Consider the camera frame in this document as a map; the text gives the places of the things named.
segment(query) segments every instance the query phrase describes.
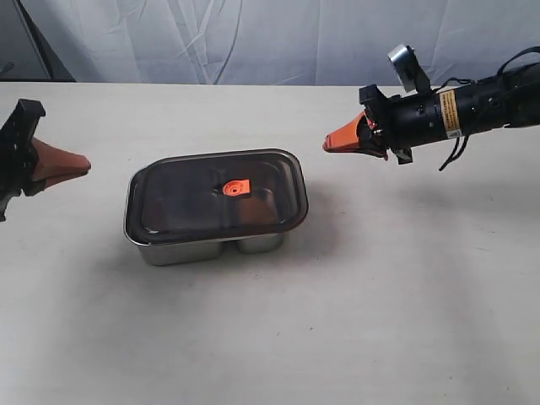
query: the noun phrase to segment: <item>table surface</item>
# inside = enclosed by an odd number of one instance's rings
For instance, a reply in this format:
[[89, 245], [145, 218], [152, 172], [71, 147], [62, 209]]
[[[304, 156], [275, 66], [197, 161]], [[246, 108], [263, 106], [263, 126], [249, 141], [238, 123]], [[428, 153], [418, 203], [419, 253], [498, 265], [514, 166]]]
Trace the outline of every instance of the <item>table surface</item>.
[[[90, 174], [0, 224], [0, 403], [540, 403], [540, 129], [398, 166], [325, 154], [357, 88], [0, 84], [0, 119]], [[397, 88], [384, 88], [391, 95]], [[171, 155], [280, 148], [306, 221], [279, 250], [144, 264], [122, 233], [133, 173]]]

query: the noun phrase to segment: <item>tinted lid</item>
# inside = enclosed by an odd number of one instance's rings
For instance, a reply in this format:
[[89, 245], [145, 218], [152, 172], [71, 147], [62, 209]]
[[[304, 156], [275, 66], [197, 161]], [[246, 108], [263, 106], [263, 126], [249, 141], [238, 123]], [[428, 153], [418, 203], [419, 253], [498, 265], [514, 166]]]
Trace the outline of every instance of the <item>tinted lid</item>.
[[130, 194], [130, 237], [149, 244], [284, 232], [308, 210], [300, 163], [278, 149], [163, 159]]

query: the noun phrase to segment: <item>white backdrop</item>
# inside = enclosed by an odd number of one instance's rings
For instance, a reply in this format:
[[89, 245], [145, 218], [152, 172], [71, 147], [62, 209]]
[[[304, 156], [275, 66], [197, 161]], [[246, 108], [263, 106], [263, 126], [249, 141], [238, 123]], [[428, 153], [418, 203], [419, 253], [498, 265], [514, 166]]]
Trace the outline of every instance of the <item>white backdrop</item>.
[[404, 42], [435, 83], [540, 45], [538, 0], [23, 0], [78, 81], [397, 84]]

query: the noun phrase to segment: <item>food container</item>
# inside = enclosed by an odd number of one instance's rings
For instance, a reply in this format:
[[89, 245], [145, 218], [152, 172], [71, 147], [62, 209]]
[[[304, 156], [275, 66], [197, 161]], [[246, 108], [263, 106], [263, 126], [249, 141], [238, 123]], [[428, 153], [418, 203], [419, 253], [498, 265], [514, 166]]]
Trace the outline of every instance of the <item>food container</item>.
[[202, 154], [140, 170], [124, 232], [147, 263], [164, 266], [217, 258], [226, 241], [246, 254], [271, 251], [307, 212], [300, 162], [289, 152]]

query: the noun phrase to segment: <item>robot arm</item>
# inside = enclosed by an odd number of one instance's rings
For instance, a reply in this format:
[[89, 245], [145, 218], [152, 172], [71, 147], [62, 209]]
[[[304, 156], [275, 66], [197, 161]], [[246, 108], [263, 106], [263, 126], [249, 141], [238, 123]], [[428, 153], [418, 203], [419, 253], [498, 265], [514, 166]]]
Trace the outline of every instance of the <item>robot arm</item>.
[[34, 138], [43, 105], [19, 100], [0, 129], [0, 222], [13, 197], [34, 196], [50, 186], [86, 175], [90, 162]]
[[[404, 165], [413, 162], [412, 148], [455, 139], [450, 157], [440, 168], [443, 170], [459, 159], [475, 133], [540, 124], [540, 63], [506, 71], [510, 62], [527, 53], [540, 53], [540, 46], [518, 53], [492, 77], [478, 81], [451, 78], [432, 89], [413, 49], [401, 45], [388, 57], [405, 91], [416, 90], [416, 94], [387, 98], [374, 84], [363, 87], [359, 98], [364, 110], [328, 135], [323, 148], [330, 153], [384, 159], [391, 150], [398, 164]], [[462, 86], [443, 90], [451, 81]]]

